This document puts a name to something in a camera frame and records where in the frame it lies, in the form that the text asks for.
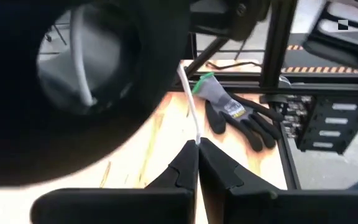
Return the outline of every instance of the wood grain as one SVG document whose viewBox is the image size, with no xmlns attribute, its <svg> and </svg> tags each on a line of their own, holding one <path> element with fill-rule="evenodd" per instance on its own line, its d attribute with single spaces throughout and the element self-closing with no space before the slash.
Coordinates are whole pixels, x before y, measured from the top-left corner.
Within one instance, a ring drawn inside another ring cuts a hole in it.
<svg viewBox="0 0 358 224">
<path fill-rule="evenodd" d="M 240 96 L 259 100 L 258 95 Z M 206 120 L 205 101 L 195 98 L 195 103 L 204 137 L 261 178 L 280 189 L 287 188 L 277 148 L 256 153 L 247 139 L 230 125 L 224 134 L 214 134 Z M 59 188 L 143 188 L 160 175 L 186 141 L 195 136 L 195 124 L 188 112 L 186 96 L 184 93 L 167 93 L 144 125 L 119 149 L 99 162 L 58 180 L 19 189 L 0 189 L 0 223 L 6 223 L 7 219 L 14 220 L 9 223 L 30 223 L 32 202 Z M 196 207 L 196 224 L 207 224 L 200 184 Z"/>
</svg>

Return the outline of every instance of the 3d printer frame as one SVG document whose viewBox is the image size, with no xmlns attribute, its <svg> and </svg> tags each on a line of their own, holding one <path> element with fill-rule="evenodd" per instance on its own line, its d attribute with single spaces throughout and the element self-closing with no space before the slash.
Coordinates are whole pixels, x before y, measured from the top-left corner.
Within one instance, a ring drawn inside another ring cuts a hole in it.
<svg viewBox="0 0 358 224">
<path fill-rule="evenodd" d="M 260 93 L 266 95 L 308 95 L 316 98 L 328 98 L 331 102 L 339 101 L 343 103 L 358 102 L 358 74 L 337 74 L 337 73 L 283 73 L 282 66 L 288 45 L 291 26 L 295 15 L 297 0 L 272 1 L 271 18 L 268 28 L 268 36 L 265 45 L 264 61 L 261 73 L 247 72 L 215 72 L 215 77 L 221 85 L 229 92 L 233 93 Z M 219 49 L 228 42 L 228 39 L 217 37 L 209 46 L 202 51 L 199 56 L 186 68 L 190 86 L 193 87 L 203 75 L 197 70 L 207 62 Z M 291 88 L 279 88 L 280 75 L 287 78 L 292 84 Z M 180 83 L 172 86 L 172 91 L 182 91 Z M 269 103 L 271 108 L 278 110 L 276 103 Z M 319 115 L 323 116 L 326 108 L 320 108 Z M 287 135 L 284 132 L 283 124 L 275 124 L 282 130 L 283 137 L 278 142 L 278 150 L 283 164 L 288 189 L 301 189 L 298 174 L 296 173 L 295 163 L 291 154 Z M 358 132 L 357 123 L 353 125 L 346 138 L 353 138 Z M 350 144 L 351 140 L 342 142 L 342 149 L 338 154 L 342 154 L 344 149 Z"/>
</svg>

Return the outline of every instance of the concrete floor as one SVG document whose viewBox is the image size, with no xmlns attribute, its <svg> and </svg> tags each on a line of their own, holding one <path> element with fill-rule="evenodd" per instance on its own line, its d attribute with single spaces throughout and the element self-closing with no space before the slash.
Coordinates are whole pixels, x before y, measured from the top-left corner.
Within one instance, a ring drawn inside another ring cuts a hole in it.
<svg viewBox="0 0 358 224">
<path fill-rule="evenodd" d="M 292 26 L 292 33 L 307 33 L 313 24 L 315 16 L 318 14 L 323 0 L 299 0 L 296 9 L 295 21 Z M 335 6 L 333 13 L 346 12 L 348 18 L 358 21 L 358 11 L 344 6 Z M 68 22 L 68 16 L 65 16 L 58 23 Z M 269 19 L 260 23 L 252 37 L 247 41 L 244 49 L 264 49 L 267 38 L 267 29 Z M 59 25 L 58 28 L 63 36 L 68 40 L 68 26 Z M 336 24 L 323 26 L 328 31 L 337 31 Z M 48 52 L 59 52 L 65 47 L 55 31 L 50 33 L 51 43 L 44 43 L 41 49 L 41 59 L 51 57 L 45 55 Z M 197 35 L 197 48 L 203 50 L 214 37 L 207 35 Z M 224 50 L 236 50 L 241 46 L 240 42 L 229 41 Z M 235 53 L 218 53 L 214 55 L 215 59 L 232 59 Z M 263 53 L 242 53 L 241 59 L 255 59 L 263 62 Z M 295 160 L 296 169 L 303 189 L 346 189 L 358 182 L 358 135 L 349 146 L 344 156 L 339 156 L 327 152 L 300 152 L 290 139 L 291 151 Z"/>
</svg>

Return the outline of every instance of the black metal frame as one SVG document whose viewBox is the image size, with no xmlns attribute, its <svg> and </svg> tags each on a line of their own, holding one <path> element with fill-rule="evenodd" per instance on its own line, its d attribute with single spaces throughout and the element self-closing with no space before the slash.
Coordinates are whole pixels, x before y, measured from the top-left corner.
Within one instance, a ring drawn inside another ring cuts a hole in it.
<svg viewBox="0 0 358 224">
<path fill-rule="evenodd" d="M 272 16 L 261 73 L 215 73 L 215 77 L 227 91 L 233 93 L 358 96 L 358 74 L 282 73 L 297 2 L 298 0 L 272 1 Z M 235 52 L 237 54 L 240 52 L 263 52 L 262 50 L 243 50 L 242 48 L 237 51 L 219 50 L 227 41 L 227 39 L 216 38 L 186 68 L 191 87 L 204 74 L 203 72 L 197 72 L 197 70 L 216 52 Z M 278 87 L 280 75 L 294 83 L 291 88 Z M 172 91 L 182 91 L 181 85 L 176 82 L 172 87 Z M 276 108 L 276 105 L 271 103 L 270 107 Z M 288 189 L 301 189 L 288 139 L 283 132 L 283 125 L 276 125 L 283 133 L 282 140 L 278 142 L 278 150 L 280 151 L 287 187 Z"/>
</svg>

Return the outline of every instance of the white wire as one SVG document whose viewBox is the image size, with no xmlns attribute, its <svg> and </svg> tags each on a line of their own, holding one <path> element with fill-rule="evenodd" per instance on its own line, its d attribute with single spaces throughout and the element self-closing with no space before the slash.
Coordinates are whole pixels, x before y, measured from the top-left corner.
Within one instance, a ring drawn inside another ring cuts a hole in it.
<svg viewBox="0 0 358 224">
<path fill-rule="evenodd" d="M 84 55 L 82 49 L 81 26 L 83 24 L 84 6 L 71 10 L 70 18 L 70 50 L 74 62 L 74 69 L 80 86 L 80 97 L 86 106 L 93 106 L 96 100 L 93 99 L 91 90 L 86 81 Z"/>
<path fill-rule="evenodd" d="M 193 116 L 194 122 L 196 124 L 196 132 L 197 132 L 196 133 L 196 145 L 199 146 L 199 144 L 201 142 L 202 131 L 200 128 L 200 122 L 197 119 L 196 105 L 194 104 L 193 95 L 191 94 L 189 81 L 187 79 L 185 69 L 183 68 L 183 66 L 181 64 L 179 64 L 177 72 L 180 77 L 181 85 L 183 86 L 183 89 L 187 96 L 187 100 L 189 102 L 191 115 Z"/>
</svg>

